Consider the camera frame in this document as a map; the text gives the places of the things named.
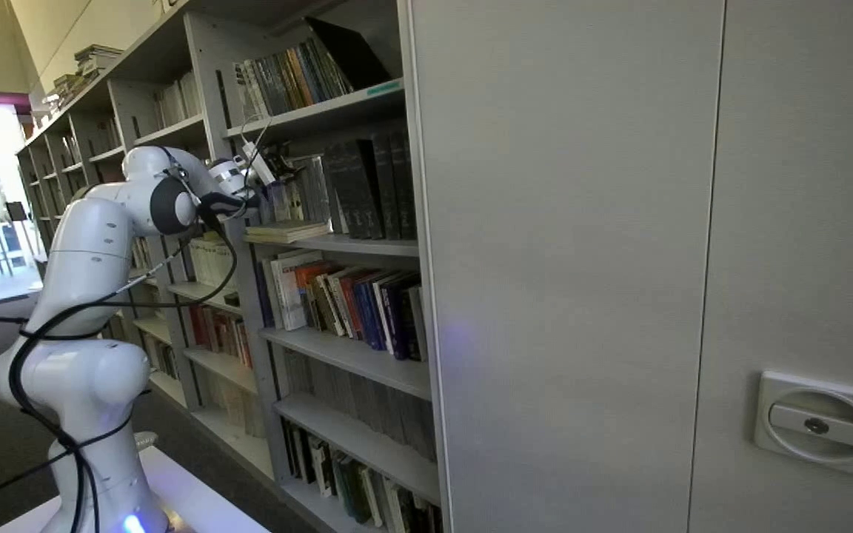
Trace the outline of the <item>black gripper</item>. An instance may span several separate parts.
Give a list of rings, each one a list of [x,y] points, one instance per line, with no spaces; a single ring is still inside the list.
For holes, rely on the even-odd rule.
[[[260,147],[250,138],[244,138],[244,160],[250,163],[250,168],[254,171],[254,177],[265,183],[265,187],[274,187],[278,177],[275,171],[271,168],[271,163],[265,160]]]

